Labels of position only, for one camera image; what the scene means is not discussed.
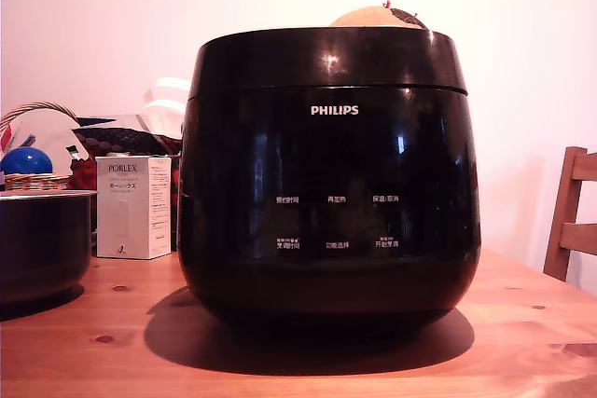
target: pot rim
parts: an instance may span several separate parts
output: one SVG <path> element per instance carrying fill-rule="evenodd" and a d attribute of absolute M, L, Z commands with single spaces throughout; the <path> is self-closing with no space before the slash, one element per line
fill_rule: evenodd
<path fill-rule="evenodd" d="M 0 191 L 0 202 L 54 198 L 86 198 L 97 194 L 95 190 L 8 190 Z"/>

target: white box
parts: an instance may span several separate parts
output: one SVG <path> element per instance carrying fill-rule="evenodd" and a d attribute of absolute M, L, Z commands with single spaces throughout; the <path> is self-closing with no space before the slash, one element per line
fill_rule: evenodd
<path fill-rule="evenodd" d="M 97 161 L 97 256 L 148 260 L 171 252 L 170 158 Z"/>

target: basket handle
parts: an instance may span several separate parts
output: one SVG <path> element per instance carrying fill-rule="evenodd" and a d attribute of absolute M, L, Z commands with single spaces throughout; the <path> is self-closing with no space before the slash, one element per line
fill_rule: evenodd
<path fill-rule="evenodd" d="M 67 114 L 70 118 L 72 118 L 77 124 L 78 119 L 77 115 L 71 111 L 68 107 L 60 106 L 56 103 L 48 103 L 48 102 L 36 102 L 36 103 L 27 103 L 21 106 L 15 107 L 13 110 L 9 111 L 6 115 L 2 117 L 0 120 L 0 136 L 4 134 L 5 129 L 8 127 L 8 124 L 14 120 L 16 117 L 21 116 L 22 114 L 34 111 L 35 109 L 51 109 L 54 111 L 62 112 L 63 114 Z"/>

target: blue ball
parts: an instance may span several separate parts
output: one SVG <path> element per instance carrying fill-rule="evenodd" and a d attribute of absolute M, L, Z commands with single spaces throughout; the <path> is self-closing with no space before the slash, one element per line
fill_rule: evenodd
<path fill-rule="evenodd" d="M 23 146 L 13 149 L 0 161 L 4 174 L 42 174 L 53 172 L 52 162 L 43 151 Z"/>

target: philips logo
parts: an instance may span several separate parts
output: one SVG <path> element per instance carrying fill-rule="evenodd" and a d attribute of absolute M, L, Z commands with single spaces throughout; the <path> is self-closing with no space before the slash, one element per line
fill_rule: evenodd
<path fill-rule="evenodd" d="M 136 172 L 135 165 L 108 165 L 109 172 Z"/>
<path fill-rule="evenodd" d="M 358 106 L 348 104 L 341 106 L 311 106 L 312 116 L 356 116 L 357 114 Z"/>

